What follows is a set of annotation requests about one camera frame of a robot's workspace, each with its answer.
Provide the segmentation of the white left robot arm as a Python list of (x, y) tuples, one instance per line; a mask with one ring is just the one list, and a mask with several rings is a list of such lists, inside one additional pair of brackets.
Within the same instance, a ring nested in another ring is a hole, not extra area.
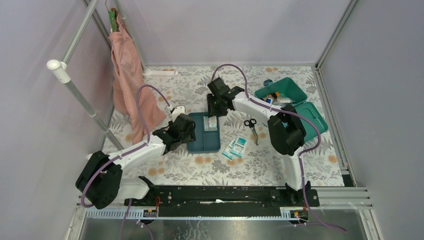
[(92, 153), (75, 182), (82, 193), (81, 205), (101, 210), (114, 201), (126, 199), (137, 199), (144, 206), (152, 204), (155, 200), (152, 183), (140, 177), (123, 176), (145, 162), (176, 150), (182, 144), (194, 142), (195, 128), (195, 120), (181, 113), (167, 127), (155, 130), (147, 140), (110, 154), (101, 150)]

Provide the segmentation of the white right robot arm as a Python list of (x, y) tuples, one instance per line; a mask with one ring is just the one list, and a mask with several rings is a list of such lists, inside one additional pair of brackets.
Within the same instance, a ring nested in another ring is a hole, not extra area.
[(235, 86), (230, 88), (218, 77), (207, 84), (210, 93), (207, 95), (208, 114), (223, 117), (229, 111), (245, 113), (255, 120), (267, 125), (272, 147), (282, 155), (284, 166), (288, 170), (286, 184), (283, 189), (272, 190), (267, 199), (263, 199), (265, 206), (277, 207), (318, 207), (320, 205), (316, 190), (312, 189), (310, 181), (306, 179), (303, 154), (311, 151), (306, 149), (305, 136), (307, 131), (303, 125), (306, 122), (316, 132), (318, 128), (306, 117), (297, 113), (294, 106), (288, 104), (278, 107), (266, 103), (248, 94), (247, 88)]

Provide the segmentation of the dark teal divided tray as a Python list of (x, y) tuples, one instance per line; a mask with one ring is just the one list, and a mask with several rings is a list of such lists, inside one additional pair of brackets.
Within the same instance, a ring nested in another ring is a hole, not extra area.
[(208, 112), (192, 112), (188, 114), (194, 119), (196, 141), (187, 144), (187, 151), (190, 154), (217, 153), (221, 149), (221, 138), (219, 119), (217, 131), (204, 131), (204, 117)]

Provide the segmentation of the black handled scissors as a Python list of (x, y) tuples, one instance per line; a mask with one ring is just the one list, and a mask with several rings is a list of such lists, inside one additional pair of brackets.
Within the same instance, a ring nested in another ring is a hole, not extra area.
[(251, 132), (252, 132), (252, 134), (253, 134), (253, 139), (254, 139), (255, 145), (258, 146), (259, 145), (258, 134), (257, 134), (256, 128), (255, 128), (256, 123), (257, 123), (257, 121), (254, 118), (251, 118), (251, 119), (248, 119), (248, 120), (245, 120), (244, 121), (244, 125), (246, 127), (249, 127), (250, 130), (251, 130)]

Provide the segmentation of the brown orange-cap syrup bottle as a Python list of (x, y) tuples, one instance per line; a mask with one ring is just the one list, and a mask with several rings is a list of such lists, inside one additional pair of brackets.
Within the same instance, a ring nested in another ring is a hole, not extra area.
[(272, 92), (272, 93), (269, 93), (269, 94), (267, 94), (265, 97), (264, 97), (264, 99), (266, 100), (266, 99), (272, 99), (273, 101), (274, 100), (276, 100), (277, 98), (279, 98), (281, 95), (280, 95), (280, 93), (279, 92)]

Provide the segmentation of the teal band-aid pack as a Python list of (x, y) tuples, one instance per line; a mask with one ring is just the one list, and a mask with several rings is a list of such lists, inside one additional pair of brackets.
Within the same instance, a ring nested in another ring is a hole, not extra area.
[(219, 126), (217, 117), (216, 116), (212, 116), (212, 117), (204, 116), (203, 117), (203, 126), (204, 126), (204, 131), (206, 131), (206, 132), (217, 131), (218, 126)]

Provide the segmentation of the teal medical gauze packet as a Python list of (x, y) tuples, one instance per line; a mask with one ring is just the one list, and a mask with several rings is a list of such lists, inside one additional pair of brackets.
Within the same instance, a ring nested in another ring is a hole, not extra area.
[(232, 144), (230, 153), (234, 156), (242, 158), (248, 142), (249, 141), (246, 138), (237, 136)]

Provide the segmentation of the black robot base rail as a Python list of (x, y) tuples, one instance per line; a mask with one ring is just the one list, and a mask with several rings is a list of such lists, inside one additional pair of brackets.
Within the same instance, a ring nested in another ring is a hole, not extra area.
[(279, 217), (281, 208), (303, 210), (319, 207), (315, 189), (289, 190), (274, 186), (177, 186), (157, 185), (141, 199), (124, 205), (152, 207), (159, 217)]

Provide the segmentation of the white gauze pad bag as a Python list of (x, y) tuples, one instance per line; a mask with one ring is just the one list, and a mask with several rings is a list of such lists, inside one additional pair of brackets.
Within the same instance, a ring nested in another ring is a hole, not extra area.
[(291, 98), (289, 98), (289, 97), (278, 97), (276, 100), (275, 100), (275, 103), (278, 103), (278, 104), (280, 104), (280, 105), (286, 105), (286, 104), (292, 104), (292, 103), (294, 103), (295, 101), (294, 100), (292, 100)]

